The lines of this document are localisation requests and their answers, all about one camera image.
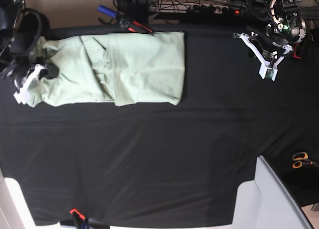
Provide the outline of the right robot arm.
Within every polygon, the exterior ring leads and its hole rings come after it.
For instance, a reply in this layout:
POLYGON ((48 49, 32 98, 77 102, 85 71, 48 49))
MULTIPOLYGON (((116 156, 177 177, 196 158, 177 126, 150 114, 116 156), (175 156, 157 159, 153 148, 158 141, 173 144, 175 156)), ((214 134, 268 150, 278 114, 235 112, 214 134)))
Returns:
POLYGON ((14 82, 14 97, 20 104, 30 99, 30 86, 43 79, 54 79, 59 74, 57 66, 44 58, 31 59, 31 51, 40 40, 43 30, 41 14, 25 6, 25 0, 0 0, 0 76, 14 82), (36 34, 29 46, 20 52, 14 52, 12 46, 18 40, 18 31, 26 15, 32 15, 37 21, 36 34))

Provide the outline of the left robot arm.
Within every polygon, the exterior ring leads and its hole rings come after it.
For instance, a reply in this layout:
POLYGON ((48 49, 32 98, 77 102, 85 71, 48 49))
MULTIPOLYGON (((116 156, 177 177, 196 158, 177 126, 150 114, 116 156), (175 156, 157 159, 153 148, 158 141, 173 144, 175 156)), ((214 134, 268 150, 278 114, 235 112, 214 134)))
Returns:
POLYGON ((306 38, 306 23, 300 17, 296 0, 245 0, 249 12, 266 22, 264 29, 247 27, 249 33, 235 33, 260 62, 262 79, 275 81, 278 65, 288 55, 302 58, 302 41, 306 38))

